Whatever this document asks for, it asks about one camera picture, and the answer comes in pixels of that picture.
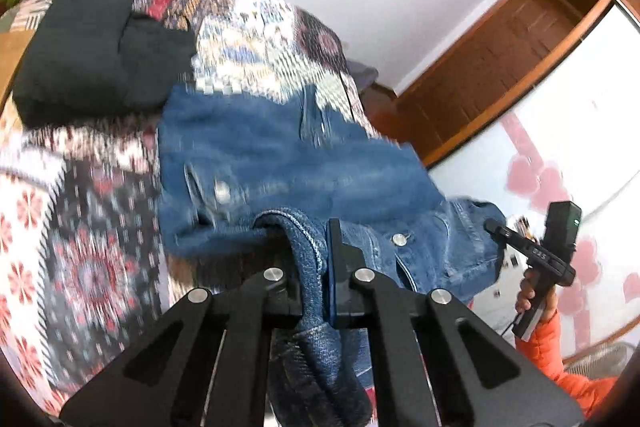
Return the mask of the person's right hand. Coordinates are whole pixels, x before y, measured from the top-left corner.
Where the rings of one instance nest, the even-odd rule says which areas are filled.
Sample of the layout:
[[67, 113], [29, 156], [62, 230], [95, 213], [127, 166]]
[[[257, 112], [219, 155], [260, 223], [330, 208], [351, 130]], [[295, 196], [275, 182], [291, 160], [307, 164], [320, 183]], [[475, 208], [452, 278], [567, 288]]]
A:
[[[516, 296], [515, 310], [518, 313], [523, 313], [532, 307], [533, 299], [536, 296], [536, 291], [533, 286], [534, 278], [538, 273], [529, 268], [524, 272], [523, 280], [520, 283], [520, 291]], [[544, 306], [544, 313], [541, 315], [541, 322], [549, 322], [556, 312], [558, 307], [558, 295], [556, 295], [555, 288], [550, 289], [546, 295], [546, 305]]]

